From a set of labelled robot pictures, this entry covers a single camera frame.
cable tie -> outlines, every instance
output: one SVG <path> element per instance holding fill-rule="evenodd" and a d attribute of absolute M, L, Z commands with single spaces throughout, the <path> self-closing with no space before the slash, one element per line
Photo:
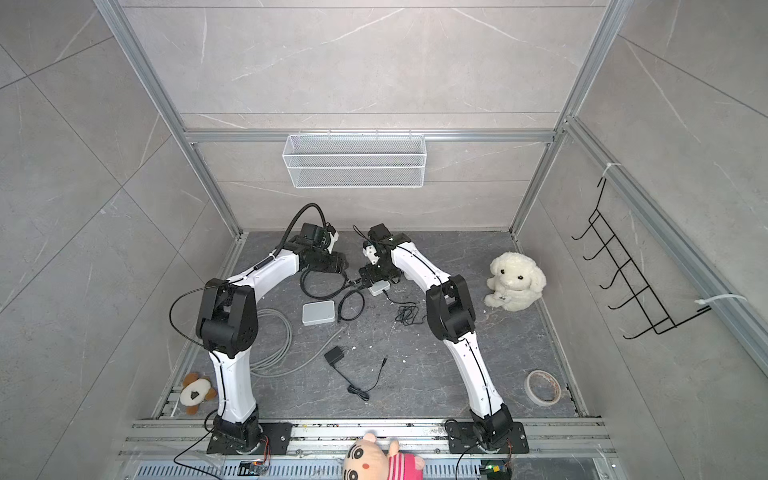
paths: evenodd
<path fill-rule="evenodd" d="M 611 162 L 608 162 L 608 164 L 605 166 L 605 170 L 603 170 L 602 176 L 605 177 L 605 174 L 608 173 L 608 169 L 613 167 L 614 165 L 621 165 L 621 164 L 612 164 Z"/>
<path fill-rule="evenodd" d="M 710 302 L 714 302 L 715 300 L 720 300 L 723 298 L 735 298 L 738 300 L 744 300 L 747 303 L 750 302 L 749 300 L 746 299 L 745 296 L 736 295 L 735 293 L 723 293 L 722 295 L 715 295 L 715 296 L 711 296 L 710 298 L 694 300 L 694 302 L 698 303 L 699 305 L 707 305 Z"/>

power adapter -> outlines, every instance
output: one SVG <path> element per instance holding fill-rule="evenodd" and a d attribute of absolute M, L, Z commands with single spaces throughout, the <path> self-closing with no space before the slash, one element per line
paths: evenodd
<path fill-rule="evenodd" d="M 326 352 L 326 362 L 328 362 L 328 365 L 334 366 L 336 362 L 344 358 L 344 352 L 342 352 L 340 346 L 334 346 L 331 350 L 328 350 Z"/>
<path fill-rule="evenodd" d="M 376 377 L 376 383 L 374 383 L 371 388 L 363 390 L 359 387 L 356 387 L 355 384 L 352 383 L 352 380 L 346 378 L 346 375 L 341 373 L 339 369 L 336 368 L 336 363 L 344 358 L 344 352 L 341 350 L 341 347 L 334 346 L 331 350 L 328 350 L 324 356 L 326 357 L 326 362 L 328 362 L 328 365 L 330 365 L 332 369 L 336 370 L 336 372 L 341 375 L 347 383 L 349 383 L 349 385 L 346 387 L 347 392 L 352 393 L 353 395 L 357 395 L 364 402 L 368 402 L 371 399 L 371 396 L 368 394 L 368 392 L 376 388 L 376 386 L 379 384 L 379 379 L 381 379 L 382 370 L 386 364 L 387 357 L 384 357 L 384 360 L 382 360 L 382 365 L 379 367 L 379 374 Z"/>

brown and white plush toy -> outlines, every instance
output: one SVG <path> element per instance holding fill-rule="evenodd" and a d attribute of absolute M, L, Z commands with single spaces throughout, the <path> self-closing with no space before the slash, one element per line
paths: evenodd
<path fill-rule="evenodd" d="M 190 372 L 181 383 L 184 387 L 179 396 L 179 403 L 187 407 L 187 415 L 194 415 L 205 400 L 216 398 L 216 390 L 210 384 L 207 377 L 200 377 L 199 373 Z"/>

pink plush doll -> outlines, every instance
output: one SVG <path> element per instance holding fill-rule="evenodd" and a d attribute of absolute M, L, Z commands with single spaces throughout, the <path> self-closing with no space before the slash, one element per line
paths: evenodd
<path fill-rule="evenodd" d="M 424 459 L 400 453 L 400 443 L 392 440 L 389 454 L 376 444 L 376 436 L 366 433 L 346 453 L 342 480 L 423 480 Z"/>

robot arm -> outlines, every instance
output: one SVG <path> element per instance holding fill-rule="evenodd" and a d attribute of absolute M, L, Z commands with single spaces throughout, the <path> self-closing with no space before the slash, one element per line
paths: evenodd
<path fill-rule="evenodd" d="M 219 408 L 214 431 L 240 450 L 255 447 L 261 433 L 250 381 L 250 350 L 259 332 L 256 304 L 278 283 L 304 268 L 344 270 L 344 256 L 332 251 L 338 237 L 330 225 L 305 223 L 301 233 L 286 242 L 280 252 L 273 251 L 227 280 L 206 283 L 196 334 L 203 340 L 216 372 Z"/>
<path fill-rule="evenodd" d="M 478 443 L 487 449 L 498 446 L 512 427 L 512 417 L 493 386 L 475 333 L 475 310 L 465 280 L 450 276 L 424 257 L 403 233 L 392 235 L 383 225 L 369 231 L 371 241 L 364 254 L 371 264 L 360 269 L 364 282 L 391 280 L 400 272 L 426 294 L 427 323 L 448 347 L 469 396 Z"/>

